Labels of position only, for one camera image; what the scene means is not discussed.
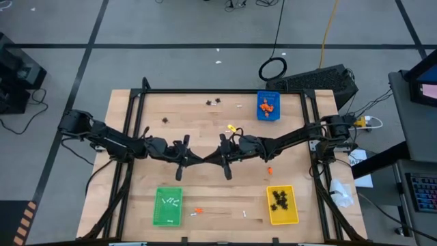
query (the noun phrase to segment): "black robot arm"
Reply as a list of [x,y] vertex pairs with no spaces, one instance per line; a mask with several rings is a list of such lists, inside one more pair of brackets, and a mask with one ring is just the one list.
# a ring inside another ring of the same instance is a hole
[[283,150],[310,140],[318,140],[314,145],[313,154],[318,161],[330,163],[335,160],[334,148],[349,138],[349,128],[354,119],[350,116],[332,115],[323,117],[320,121],[310,123],[284,136],[273,138],[254,137],[234,133],[227,139],[220,134],[221,144],[210,155],[201,158],[188,148],[189,136],[183,141],[173,141],[168,146],[163,138],[145,137],[148,127],[140,138],[132,138],[107,126],[104,122],[93,120],[88,112],[70,110],[64,113],[58,126],[59,132],[81,141],[88,139],[94,145],[106,148],[109,156],[119,162],[150,157],[179,165],[176,179],[181,180],[182,168],[200,163],[220,165],[226,179],[232,179],[229,164],[259,156],[265,162],[280,155]]

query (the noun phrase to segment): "wooden table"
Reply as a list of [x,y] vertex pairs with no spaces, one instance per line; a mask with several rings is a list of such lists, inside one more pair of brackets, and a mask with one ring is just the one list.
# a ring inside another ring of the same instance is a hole
[[[109,102],[105,122],[119,131],[123,129],[128,95],[129,90],[114,90]],[[332,91],[316,91],[316,96],[321,117],[337,114]],[[207,100],[215,98],[220,98],[222,102],[217,106],[205,104]],[[182,140],[188,134],[191,136],[189,146],[192,151],[199,156],[206,156],[216,150],[220,143],[219,134],[225,133],[228,124],[242,127],[246,135],[260,137],[279,137],[304,125],[298,95],[281,95],[281,119],[276,122],[256,120],[256,98],[256,94],[146,94],[140,131],[150,126],[148,134],[163,137],[168,143]],[[135,108],[130,135],[137,111]],[[166,124],[162,122],[164,117],[169,120]],[[108,158],[106,153],[97,154],[94,171],[105,164]],[[338,154],[337,158],[348,162],[346,154]],[[268,166],[273,168],[272,175],[267,172]],[[233,163],[232,180],[225,179],[221,167],[203,164],[184,169],[182,181],[178,182],[175,180],[178,168],[175,163],[136,160],[122,240],[180,242],[181,237],[187,236],[190,242],[269,243],[273,237],[278,237],[282,243],[323,243],[314,181],[309,176],[309,167],[307,143],[283,151],[268,164],[259,158]],[[114,170],[115,164],[111,164],[92,180],[77,236],[89,232],[106,209]],[[333,178],[351,186],[354,204],[340,210],[355,230],[367,237],[351,169],[337,162],[330,165],[330,170]],[[266,199],[266,187],[270,185],[294,187],[299,224],[270,224]],[[183,187],[180,227],[160,228],[152,225],[157,187]],[[191,217],[195,208],[203,208],[204,213]],[[330,235],[335,238],[332,215],[327,206],[326,211]],[[118,209],[113,216],[111,236],[115,235],[117,219]]]

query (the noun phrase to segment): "blue bin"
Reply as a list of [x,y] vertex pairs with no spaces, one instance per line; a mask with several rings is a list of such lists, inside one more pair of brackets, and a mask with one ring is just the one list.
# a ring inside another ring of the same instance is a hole
[[[281,117],[281,94],[278,92],[258,91],[257,93],[257,117],[258,120],[275,121]],[[273,105],[273,112],[268,113],[268,117],[265,116],[264,111],[259,107],[264,103],[264,99],[267,99],[268,105]]]

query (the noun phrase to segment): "yellow object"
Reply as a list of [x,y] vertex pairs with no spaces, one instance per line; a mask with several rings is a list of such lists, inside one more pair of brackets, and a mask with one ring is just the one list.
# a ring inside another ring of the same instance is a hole
[[[285,210],[280,206],[276,205],[276,200],[273,195],[273,191],[281,193],[285,192],[288,209]],[[298,208],[296,206],[296,199],[294,198],[293,186],[291,185],[281,185],[267,187],[267,201],[268,201],[268,213],[270,214],[270,222],[272,225],[286,225],[299,223]],[[272,205],[275,204],[277,209],[272,210]]]
[[354,125],[357,127],[366,127],[366,119],[364,118],[364,116],[361,116],[360,118],[358,118],[354,122]]
[[232,125],[227,125],[227,127],[228,127],[231,131],[233,131],[233,132],[236,132],[236,131],[237,131],[237,129],[236,129],[234,126],[232,126]]
[[329,22],[328,22],[328,26],[326,27],[326,31],[325,31],[325,36],[323,37],[323,43],[322,43],[322,54],[320,55],[320,63],[319,63],[319,68],[322,68],[322,64],[323,64],[323,59],[324,59],[324,52],[325,52],[325,42],[326,42],[326,37],[328,35],[329,29],[330,29],[330,24],[332,23],[333,19],[334,19],[334,15],[335,12],[337,11],[337,5],[339,4],[339,0],[335,0],[334,3],[334,9],[330,14],[329,17]]

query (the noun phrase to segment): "green tray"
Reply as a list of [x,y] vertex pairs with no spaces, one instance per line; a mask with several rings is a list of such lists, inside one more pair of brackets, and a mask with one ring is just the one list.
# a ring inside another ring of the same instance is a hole
[[153,225],[180,226],[181,216],[182,188],[157,188],[155,196],[155,210],[153,214]]

